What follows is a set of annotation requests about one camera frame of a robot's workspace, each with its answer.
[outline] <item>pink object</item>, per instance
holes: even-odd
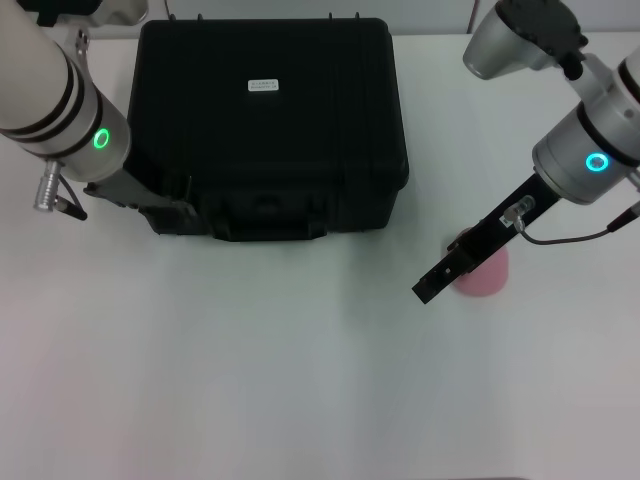
[[[486,262],[454,282],[455,288],[470,297],[489,297],[504,288],[509,279],[509,252],[502,247]]]

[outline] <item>white tabletop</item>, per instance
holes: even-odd
[[[468,38],[395,40],[412,172],[380,232],[158,237],[85,196],[88,222],[46,216],[39,162],[2,139],[0,478],[640,478],[640,222],[514,240],[492,298],[411,291],[577,103],[556,71],[477,80]],[[590,50],[615,65],[637,44]],[[91,47],[123,111],[136,46]],[[599,231],[636,200],[563,202],[531,232]]]

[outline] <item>green led ring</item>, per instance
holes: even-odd
[[[96,150],[102,150],[109,144],[110,138],[111,135],[109,134],[109,130],[107,130],[106,128],[101,128],[93,137],[93,146],[96,148]]]

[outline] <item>black plastic case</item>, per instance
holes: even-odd
[[[150,22],[129,122],[135,178],[88,191],[139,207],[161,234],[383,228],[409,175],[392,39],[377,19]],[[136,182],[156,196],[130,195]]]
[[[41,27],[53,27],[58,15],[93,15],[101,4],[102,0],[18,0],[18,5],[27,12],[39,14]]]

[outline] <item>metal connector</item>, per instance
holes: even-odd
[[[526,225],[522,217],[536,208],[536,201],[531,195],[523,197],[518,203],[514,203],[504,212],[505,220],[513,223],[518,233],[524,232]]]
[[[638,170],[634,170],[627,178],[631,183],[633,183],[633,186],[636,187],[638,192],[640,192],[640,172],[638,172]]]
[[[60,181],[60,170],[62,165],[55,160],[47,160],[44,174],[40,178],[38,193],[33,208],[39,212],[53,212],[58,195],[58,183]]]

